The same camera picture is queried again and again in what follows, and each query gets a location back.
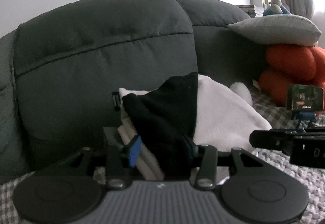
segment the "orange plush toy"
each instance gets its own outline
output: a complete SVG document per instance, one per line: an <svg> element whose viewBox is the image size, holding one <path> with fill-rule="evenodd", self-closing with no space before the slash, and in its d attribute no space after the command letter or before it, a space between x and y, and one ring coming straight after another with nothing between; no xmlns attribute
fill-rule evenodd
<svg viewBox="0 0 325 224"><path fill-rule="evenodd" d="M266 59L271 68L261 74L258 83L277 105L285 106L288 84L320 86L325 91L324 49L293 44L269 45Z"/></svg>

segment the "checkered blanket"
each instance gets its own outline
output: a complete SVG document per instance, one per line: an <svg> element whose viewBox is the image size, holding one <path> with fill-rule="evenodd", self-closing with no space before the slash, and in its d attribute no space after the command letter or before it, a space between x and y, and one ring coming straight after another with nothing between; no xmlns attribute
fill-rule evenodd
<svg viewBox="0 0 325 224"><path fill-rule="evenodd" d="M253 97L253 107L273 128L294 128L297 121L291 120L291 112L284 108L276 107L270 98L260 93L256 88L250 89ZM319 115L315 125L325 125L325 116ZM300 181L308 190L309 204L301 219L300 224L317 224L325 218L325 170L299 167L289 163L289 157L279 151L256 149L254 151L260 159L284 171ZM0 189L0 223L19 223L17 211L14 208L11 196L17 184L32 173L3 184ZM98 167L94 179L104 183L105 171Z"/></svg>

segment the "gray sofa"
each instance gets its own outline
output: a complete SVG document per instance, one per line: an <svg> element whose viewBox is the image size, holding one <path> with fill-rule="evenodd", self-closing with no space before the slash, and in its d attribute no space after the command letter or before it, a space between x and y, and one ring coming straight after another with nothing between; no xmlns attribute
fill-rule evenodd
<svg viewBox="0 0 325 224"><path fill-rule="evenodd" d="M0 39L0 174L15 178L119 126L111 92L199 72L251 84L265 47L226 28L249 18L218 0L81 0Z"/></svg>

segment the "blue stand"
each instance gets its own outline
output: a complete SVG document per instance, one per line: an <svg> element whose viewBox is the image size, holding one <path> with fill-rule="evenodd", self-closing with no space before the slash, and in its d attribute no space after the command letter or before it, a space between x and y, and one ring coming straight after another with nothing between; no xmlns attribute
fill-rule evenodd
<svg viewBox="0 0 325 224"><path fill-rule="evenodd" d="M315 112L307 112L307 111L295 111L292 112L292 117L291 119L298 119L298 123L296 126L296 129L299 129L301 121L303 120L309 120L308 128L311 126L312 122L316 118L316 113Z"/></svg>

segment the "logo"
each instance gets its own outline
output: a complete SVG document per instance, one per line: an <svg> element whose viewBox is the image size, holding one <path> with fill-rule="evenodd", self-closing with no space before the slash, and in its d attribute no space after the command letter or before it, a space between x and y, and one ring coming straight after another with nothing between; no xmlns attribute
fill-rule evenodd
<svg viewBox="0 0 325 224"><path fill-rule="evenodd" d="M165 186L166 185L164 183L160 183L160 184L157 185L157 187L160 188L160 189L164 188Z"/></svg>

